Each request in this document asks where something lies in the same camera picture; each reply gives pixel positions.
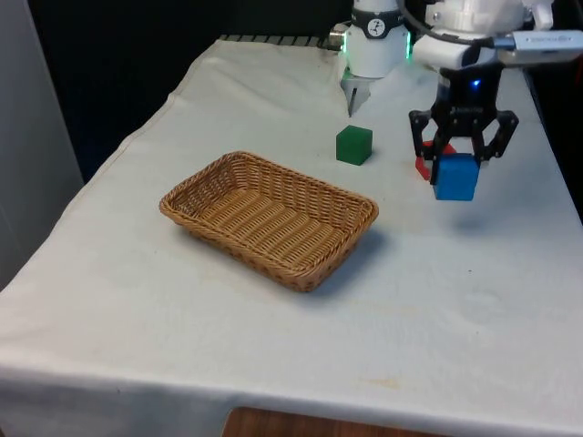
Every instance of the white tablecloth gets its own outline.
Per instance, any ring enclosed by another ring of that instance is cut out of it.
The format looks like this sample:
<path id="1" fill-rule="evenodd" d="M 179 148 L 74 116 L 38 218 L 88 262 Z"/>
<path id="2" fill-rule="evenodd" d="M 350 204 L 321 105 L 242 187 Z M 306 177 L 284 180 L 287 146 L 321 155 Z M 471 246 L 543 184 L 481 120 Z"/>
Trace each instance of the white tablecloth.
<path id="1" fill-rule="evenodd" d="M 77 196 L 0 294 L 0 426 L 14 436 L 219 436 L 256 406 L 456 435 L 583 434 L 583 231 L 524 78 L 521 118 L 473 203 L 435 201 L 403 64 L 346 115 L 315 48 L 218 42 Z M 363 167 L 335 159 L 374 130 Z M 380 216 L 320 289 L 295 294 L 158 211 L 232 150 L 374 198 Z"/>

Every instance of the black cable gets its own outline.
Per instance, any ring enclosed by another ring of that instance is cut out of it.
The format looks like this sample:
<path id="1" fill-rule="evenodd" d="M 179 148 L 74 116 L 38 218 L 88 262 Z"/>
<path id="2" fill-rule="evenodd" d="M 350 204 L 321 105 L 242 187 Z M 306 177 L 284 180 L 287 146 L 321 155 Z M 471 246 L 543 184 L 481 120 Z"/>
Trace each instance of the black cable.
<path id="1" fill-rule="evenodd" d="M 477 38 L 477 39 L 463 39 L 457 36 L 451 35 L 439 35 L 433 30 L 431 30 L 426 24 L 417 20 L 413 14 L 409 12 L 404 4 L 404 0 L 397 0 L 397 5 L 401 14 L 406 21 L 408 21 L 413 27 L 415 27 L 421 34 L 432 37 L 439 41 L 444 41 L 446 43 L 461 44 L 463 46 L 480 46 L 487 48 L 494 48 L 494 38 Z"/>

